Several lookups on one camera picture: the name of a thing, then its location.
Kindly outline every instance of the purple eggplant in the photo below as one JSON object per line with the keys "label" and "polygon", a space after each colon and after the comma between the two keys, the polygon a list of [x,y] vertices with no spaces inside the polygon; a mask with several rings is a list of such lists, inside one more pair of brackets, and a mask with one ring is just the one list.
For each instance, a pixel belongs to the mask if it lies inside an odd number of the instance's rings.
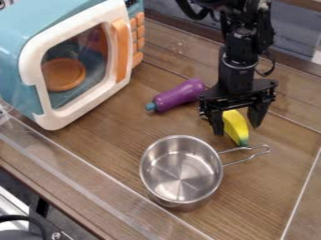
{"label": "purple eggplant", "polygon": [[167,92],[161,93],[146,105],[147,111],[166,112],[183,103],[193,102],[205,92],[206,85],[199,79],[186,80]]}

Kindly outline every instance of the orange plate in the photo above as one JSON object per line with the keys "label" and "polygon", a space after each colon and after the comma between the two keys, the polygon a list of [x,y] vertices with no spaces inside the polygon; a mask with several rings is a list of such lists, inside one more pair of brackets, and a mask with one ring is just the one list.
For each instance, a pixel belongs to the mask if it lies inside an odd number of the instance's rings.
{"label": "orange plate", "polygon": [[56,58],[43,65],[47,88],[52,92],[71,90],[86,79],[86,67],[75,59]]}

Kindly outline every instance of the microwave window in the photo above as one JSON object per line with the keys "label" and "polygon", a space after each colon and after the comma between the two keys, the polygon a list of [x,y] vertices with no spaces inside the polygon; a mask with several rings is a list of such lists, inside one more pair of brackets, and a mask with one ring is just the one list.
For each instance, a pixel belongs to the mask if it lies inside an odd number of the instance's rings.
{"label": "microwave window", "polygon": [[54,109],[103,81],[107,63],[108,39],[103,24],[50,48],[42,70]]}

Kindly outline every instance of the pot handle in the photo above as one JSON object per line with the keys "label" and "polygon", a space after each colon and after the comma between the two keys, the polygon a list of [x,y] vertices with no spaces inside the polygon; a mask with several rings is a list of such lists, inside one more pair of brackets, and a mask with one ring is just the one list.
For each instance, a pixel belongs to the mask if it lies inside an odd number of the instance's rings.
{"label": "pot handle", "polygon": [[260,155],[264,155],[264,154],[268,154],[268,153],[272,151],[272,149],[270,149],[270,147],[269,147],[268,145],[261,144],[261,145],[256,145],[256,146],[253,146],[253,147],[246,147],[246,146],[243,146],[243,147],[235,147],[235,148],[233,148],[233,149],[230,149],[230,150],[218,152],[217,154],[221,155],[221,154],[227,154],[227,153],[234,152],[234,151],[239,151],[239,150],[254,150],[254,149],[258,149],[258,148],[265,148],[265,150],[264,150],[262,152],[260,152],[260,153],[253,154],[253,155],[249,156],[247,158],[243,158],[243,159],[239,159],[239,160],[235,160],[235,161],[233,161],[233,162],[229,162],[229,163],[223,164],[223,167],[227,167],[227,166],[230,166],[230,165],[233,165],[233,164],[237,164],[237,163],[249,161],[249,160],[252,160],[254,157],[257,157],[257,156],[260,156]]}

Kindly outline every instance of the metal saucepan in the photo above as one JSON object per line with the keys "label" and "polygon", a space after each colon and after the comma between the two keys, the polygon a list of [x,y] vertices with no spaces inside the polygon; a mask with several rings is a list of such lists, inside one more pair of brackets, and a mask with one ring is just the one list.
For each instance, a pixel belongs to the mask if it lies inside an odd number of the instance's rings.
{"label": "metal saucepan", "polygon": [[[257,148],[264,148],[265,151],[222,164],[221,154]],[[223,177],[223,167],[269,152],[266,145],[237,147],[217,152],[202,140],[185,135],[158,140],[142,156],[139,170],[151,199],[170,209],[193,210],[210,199],[217,190]]]}

